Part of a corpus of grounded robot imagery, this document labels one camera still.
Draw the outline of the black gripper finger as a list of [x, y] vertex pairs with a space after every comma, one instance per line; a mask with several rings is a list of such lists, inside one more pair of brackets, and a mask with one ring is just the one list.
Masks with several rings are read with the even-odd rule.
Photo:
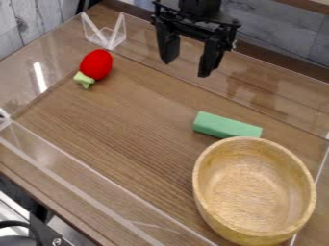
[[180, 54], [180, 36], [172, 25], [155, 19], [156, 43], [160, 60], [168, 64]]
[[198, 76], [206, 78], [218, 68], [224, 53], [224, 47], [216, 37], [210, 37], [204, 43], [204, 51], [199, 60]]

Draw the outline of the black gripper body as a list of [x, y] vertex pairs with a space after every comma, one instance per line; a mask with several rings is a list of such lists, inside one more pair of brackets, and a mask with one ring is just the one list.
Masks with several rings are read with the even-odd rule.
[[242, 24], [220, 9], [222, 0], [152, 0], [157, 39], [179, 36], [206, 41], [215, 37], [224, 48], [232, 48]]

